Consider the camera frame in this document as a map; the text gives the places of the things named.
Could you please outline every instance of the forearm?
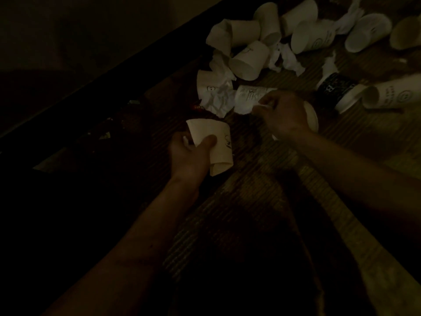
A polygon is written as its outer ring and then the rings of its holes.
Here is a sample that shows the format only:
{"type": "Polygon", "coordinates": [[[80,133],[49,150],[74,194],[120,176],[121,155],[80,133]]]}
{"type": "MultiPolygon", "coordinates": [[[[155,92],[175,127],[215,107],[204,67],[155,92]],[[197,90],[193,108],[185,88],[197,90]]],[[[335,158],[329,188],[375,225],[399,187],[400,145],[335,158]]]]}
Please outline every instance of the forearm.
{"type": "Polygon", "coordinates": [[[170,181],[113,250],[45,314],[136,313],[191,203],[191,194],[186,185],[170,181]]]}
{"type": "Polygon", "coordinates": [[[292,146],[329,184],[389,228],[421,244],[421,182],[365,159],[318,134],[295,133],[292,146]]]}

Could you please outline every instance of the black baseboard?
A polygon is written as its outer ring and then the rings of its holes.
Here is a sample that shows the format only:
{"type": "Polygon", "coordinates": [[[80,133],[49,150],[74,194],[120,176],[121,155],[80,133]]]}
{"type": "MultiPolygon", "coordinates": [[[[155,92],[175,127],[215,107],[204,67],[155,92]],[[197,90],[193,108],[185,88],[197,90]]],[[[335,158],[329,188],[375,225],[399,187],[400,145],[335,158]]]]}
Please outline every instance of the black baseboard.
{"type": "Polygon", "coordinates": [[[32,168],[206,50],[211,27],[273,0],[223,0],[0,138],[0,168],[32,168]],[[160,62],[157,68],[151,62],[160,62]]]}

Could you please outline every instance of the person's right arm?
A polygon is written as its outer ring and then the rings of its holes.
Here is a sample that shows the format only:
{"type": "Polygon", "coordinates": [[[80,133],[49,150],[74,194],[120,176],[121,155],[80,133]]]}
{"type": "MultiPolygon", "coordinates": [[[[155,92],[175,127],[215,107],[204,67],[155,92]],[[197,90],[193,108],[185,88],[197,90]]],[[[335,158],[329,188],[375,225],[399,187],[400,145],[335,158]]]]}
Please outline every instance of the person's right arm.
{"type": "Polygon", "coordinates": [[[421,181],[357,155],[313,133],[303,100],[273,91],[255,106],[278,139],[304,155],[334,190],[364,205],[368,214],[390,232],[421,248],[421,181]]]}

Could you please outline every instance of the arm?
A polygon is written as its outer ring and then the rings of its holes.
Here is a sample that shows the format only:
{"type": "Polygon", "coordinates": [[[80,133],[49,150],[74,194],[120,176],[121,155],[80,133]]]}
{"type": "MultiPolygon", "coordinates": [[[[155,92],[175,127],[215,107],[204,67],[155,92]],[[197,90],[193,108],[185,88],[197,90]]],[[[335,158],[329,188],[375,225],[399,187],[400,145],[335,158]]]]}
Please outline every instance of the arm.
{"type": "Polygon", "coordinates": [[[307,157],[338,192],[364,205],[376,223],[421,247],[421,181],[363,158],[311,132],[303,100],[274,91],[255,106],[269,130],[307,157]]]}
{"type": "Polygon", "coordinates": [[[171,180],[164,190],[121,241],[45,315],[136,314],[209,171],[209,151],[216,137],[208,136],[190,151],[183,145],[183,136],[190,137],[188,133],[176,133],[171,141],[171,180]]]}

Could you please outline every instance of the hand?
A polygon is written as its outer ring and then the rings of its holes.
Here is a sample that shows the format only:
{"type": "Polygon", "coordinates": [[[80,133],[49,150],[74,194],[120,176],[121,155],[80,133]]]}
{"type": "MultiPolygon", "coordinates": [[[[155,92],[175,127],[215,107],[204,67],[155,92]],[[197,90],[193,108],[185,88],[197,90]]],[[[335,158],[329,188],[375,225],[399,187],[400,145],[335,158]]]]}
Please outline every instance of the hand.
{"type": "Polygon", "coordinates": [[[198,196],[199,186],[205,179],[211,162],[209,153],[217,142],[215,135],[207,136],[199,146],[192,150],[185,147],[183,136],[190,141],[192,136],[188,132],[177,132],[173,135],[168,147],[171,161],[171,180],[184,184],[189,191],[194,193],[193,202],[198,196]]]}
{"type": "Polygon", "coordinates": [[[266,106],[254,106],[252,114],[262,117],[277,139],[291,140],[296,132],[311,131],[304,101],[294,92],[272,91],[261,98],[259,103],[266,106]]]}

